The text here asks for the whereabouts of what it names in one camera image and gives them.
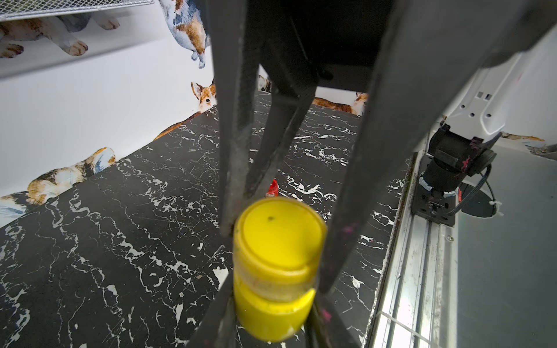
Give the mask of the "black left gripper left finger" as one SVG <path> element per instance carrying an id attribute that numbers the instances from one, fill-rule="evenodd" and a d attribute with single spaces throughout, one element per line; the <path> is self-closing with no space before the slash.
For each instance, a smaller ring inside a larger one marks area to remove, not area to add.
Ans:
<path id="1" fill-rule="evenodd" d="M 230 273 L 211 302 L 200 326 L 187 347 L 236 346 L 236 310 L 234 303 L 234 276 Z"/>

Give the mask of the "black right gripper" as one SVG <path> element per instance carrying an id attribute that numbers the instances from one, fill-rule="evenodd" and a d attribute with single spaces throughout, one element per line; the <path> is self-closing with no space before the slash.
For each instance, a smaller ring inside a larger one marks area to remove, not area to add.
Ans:
<path id="1" fill-rule="evenodd" d="M 475 72 L 529 49 L 556 24 L 555 1 L 207 1 L 206 13 L 223 236 L 267 192 L 317 86 L 368 92 L 329 222 L 320 293 L 334 285 L 384 184 Z M 261 68 L 271 107 L 250 162 Z"/>

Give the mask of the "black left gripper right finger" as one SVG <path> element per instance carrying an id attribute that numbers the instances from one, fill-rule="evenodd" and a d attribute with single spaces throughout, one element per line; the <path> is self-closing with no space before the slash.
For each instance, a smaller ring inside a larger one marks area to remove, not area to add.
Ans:
<path id="1" fill-rule="evenodd" d="M 316 292 L 304 324 L 306 347 L 359 347 L 326 294 Z"/>

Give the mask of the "yellow paint jar lid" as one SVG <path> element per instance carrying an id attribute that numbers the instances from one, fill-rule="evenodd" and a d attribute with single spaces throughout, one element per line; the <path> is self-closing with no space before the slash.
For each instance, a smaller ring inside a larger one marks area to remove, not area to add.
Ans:
<path id="1" fill-rule="evenodd" d="M 326 224 L 310 206 L 286 197 L 251 204 L 234 226 L 234 272 L 249 290 L 291 302 L 315 286 Z"/>

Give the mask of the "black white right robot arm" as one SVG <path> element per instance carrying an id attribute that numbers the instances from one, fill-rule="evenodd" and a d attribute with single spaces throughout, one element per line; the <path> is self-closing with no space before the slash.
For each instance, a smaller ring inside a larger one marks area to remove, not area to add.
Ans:
<path id="1" fill-rule="evenodd" d="M 392 173 L 449 105 L 428 180 L 452 191 L 505 123 L 555 1 L 205 1 L 220 116 L 220 230 L 267 189 L 320 86 L 368 99 L 319 267 L 327 293 Z"/>

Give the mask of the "red paint jar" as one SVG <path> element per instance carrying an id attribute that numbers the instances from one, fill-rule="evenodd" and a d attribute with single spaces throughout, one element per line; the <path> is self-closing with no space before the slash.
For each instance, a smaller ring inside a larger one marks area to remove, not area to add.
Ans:
<path id="1" fill-rule="evenodd" d="M 276 179 L 274 179 L 271 183 L 271 185 L 268 188 L 268 191 L 266 192 L 266 196 L 267 197 L 278 197 L 279 192 L 278 192 L 278 182 Z"/>

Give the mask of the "aluminium front rail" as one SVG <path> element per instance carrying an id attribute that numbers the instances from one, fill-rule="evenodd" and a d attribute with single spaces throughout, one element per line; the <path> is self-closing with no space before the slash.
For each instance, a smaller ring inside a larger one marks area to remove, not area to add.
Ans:
<path id="1" fill-rule="evenodd" d="M 458 226 L 411 211 L 425 151 L 414 155 L 381 277 L 367 347 L 456 347 Z"/>

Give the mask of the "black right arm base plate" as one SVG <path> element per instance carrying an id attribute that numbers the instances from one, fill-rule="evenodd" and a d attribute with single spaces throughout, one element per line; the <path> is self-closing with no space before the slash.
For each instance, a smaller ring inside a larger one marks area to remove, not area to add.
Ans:
<path id="1" fill-rule="evenodd" d="M 447 171 L 435 162 L 435 158 L 425 155 L 419 165 L 419 175 L 411 206 L 413 214 L 433 223 L 455 226 L 458 184 L 463 176 Z"/>

